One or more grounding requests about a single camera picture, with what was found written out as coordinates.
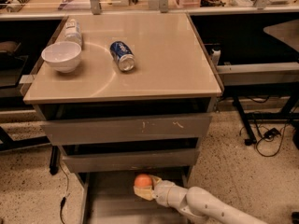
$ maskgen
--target white robotic arm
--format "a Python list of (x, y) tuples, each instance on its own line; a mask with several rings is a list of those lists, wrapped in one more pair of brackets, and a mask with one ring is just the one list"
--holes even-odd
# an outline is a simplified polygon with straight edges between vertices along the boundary
[(205, 224), (212, 217), (223, 224), (266, 224), (265, 222), (250, 216), (232, 206), (223, 203), (204, 189), (192, 187), (185, 189), (170, 181), (156, 182), (154, 190), (150, 194), (149, 187), (145, 192), (136, 191), (135, 194), (156, 202), (165, 207), (173, 207), (192, 223)]

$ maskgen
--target speckled concrete floor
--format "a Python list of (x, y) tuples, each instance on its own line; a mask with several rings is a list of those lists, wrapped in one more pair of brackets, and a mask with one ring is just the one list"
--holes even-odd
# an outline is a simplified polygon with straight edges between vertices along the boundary
[[(0, 112), (0, 123), (16, 140), (43, 135), (32, 111)], [(283, 128), (282, 124), (264, 126)], [(213, 113), (189, 185), (204, 188), (269, 224), (291, 224), (292, 211), (299, 210), (299, 150), (292, 143), (292, 126), (286, 127), (281, 150), (273, 158), (262, 157), (254, 146), (246, 147), (242, 127), (235, 111)], [(279, 142), (277, 137), (261, 143), (260, 149), (271, 154)], [(0, 217), (5, 224), (62, 223), (60, 201), (65, 194), (64, 222), (79, 223), (83, 189), (63, 163), (69, 185), (61, 169), (50, 174), (50, 153), (48, 145), (0, 153)]]

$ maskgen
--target desk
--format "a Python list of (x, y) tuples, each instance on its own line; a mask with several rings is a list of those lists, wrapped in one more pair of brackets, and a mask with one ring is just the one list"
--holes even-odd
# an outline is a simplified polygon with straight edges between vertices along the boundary
[[(181, 167), (188, 175), (221, 87), (187, 15), (75, 19), (84, 40), (80, 66), (60, 74), (44, 63), (24, 96), (68, 169), (84, 186), (97, 172)], [(113, 62), (109, 46), (116, 40), (135, 55), (131, 73)]]

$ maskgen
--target drawer front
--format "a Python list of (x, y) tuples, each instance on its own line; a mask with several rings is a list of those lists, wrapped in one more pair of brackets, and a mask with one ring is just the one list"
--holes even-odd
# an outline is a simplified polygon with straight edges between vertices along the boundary
[(55, 146), (146, 141), (206, 136), (211, 117), (204, 114), (69, 119), (42, 125)]
[(154, 169), (193, 166), (198, 158), (195, 149), (64, 156), (63, 161), (72, 173)]

